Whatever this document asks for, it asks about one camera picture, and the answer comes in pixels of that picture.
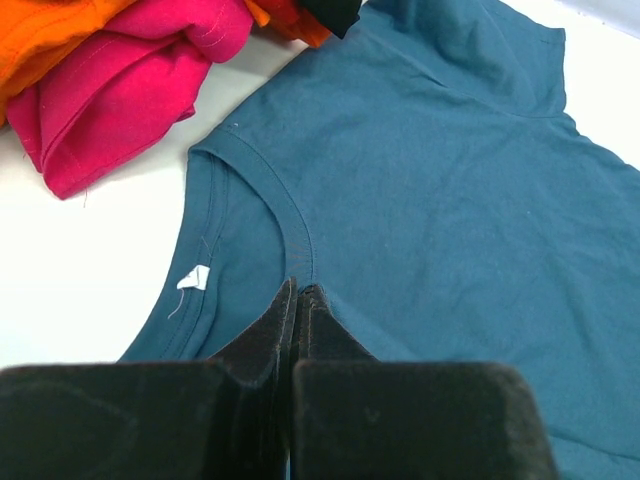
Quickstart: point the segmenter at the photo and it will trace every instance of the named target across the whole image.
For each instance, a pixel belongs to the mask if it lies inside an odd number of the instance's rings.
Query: blue t-shirt
[[[498,0],[371,0],[190,150],[123,359],[209,356],[295,276],[381,360],[518,368],[564,478],[640,478],[640,173],[563,113],[564,40]]]

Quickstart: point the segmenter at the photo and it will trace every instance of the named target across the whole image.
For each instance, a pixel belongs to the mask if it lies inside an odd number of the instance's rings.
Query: orange fabric
[[[331,32],[321,25],[307,10],[300,9],[298,20],[292,24],[287,24],[270,15],[252,0],[245,0],[245,3],[259,26],[269,25],[287,40],[299,39],[310,47],[318,48],[331,36]]]
[[[135,0],[2,0],[0,126],[7,100],[40,80]]]

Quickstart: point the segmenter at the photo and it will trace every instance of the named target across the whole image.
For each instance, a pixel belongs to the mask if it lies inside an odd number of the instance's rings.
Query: pile of clothes
[[[209,68],[254,24],[320,47],[344,38],[360,0],[7,0],[0,126],[68,198],[194,114]]]

